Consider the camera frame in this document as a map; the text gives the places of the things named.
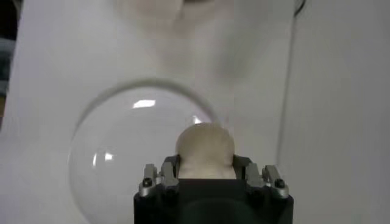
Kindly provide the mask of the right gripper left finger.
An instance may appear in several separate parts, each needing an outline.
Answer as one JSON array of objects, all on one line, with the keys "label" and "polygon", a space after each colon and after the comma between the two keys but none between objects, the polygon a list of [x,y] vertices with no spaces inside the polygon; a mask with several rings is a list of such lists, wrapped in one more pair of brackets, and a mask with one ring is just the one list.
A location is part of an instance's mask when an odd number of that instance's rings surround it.
[{"label": "right gripper left finger", "polygon": [[160,186],[166,196],[176,196],[179,191],[179,169],[179,155],[166,157],[159,172],[154,164],[145,165],[138,194],[140,197],[153,197],[157,194],[157,187]]}]

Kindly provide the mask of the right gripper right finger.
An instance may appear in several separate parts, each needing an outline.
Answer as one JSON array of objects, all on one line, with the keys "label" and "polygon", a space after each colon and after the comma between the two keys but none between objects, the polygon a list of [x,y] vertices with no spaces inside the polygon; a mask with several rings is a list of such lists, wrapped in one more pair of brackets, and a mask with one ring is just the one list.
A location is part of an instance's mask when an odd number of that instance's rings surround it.
[{"label": "right gripper right finger", "polygon": [[276,199],[289,197],[289,186],[277,166],[265,165],[259,169],[250,158],[234,155],[233,169],[236,178],[245,182],[246,191],[251,197],[261,199],[267,195]]}]

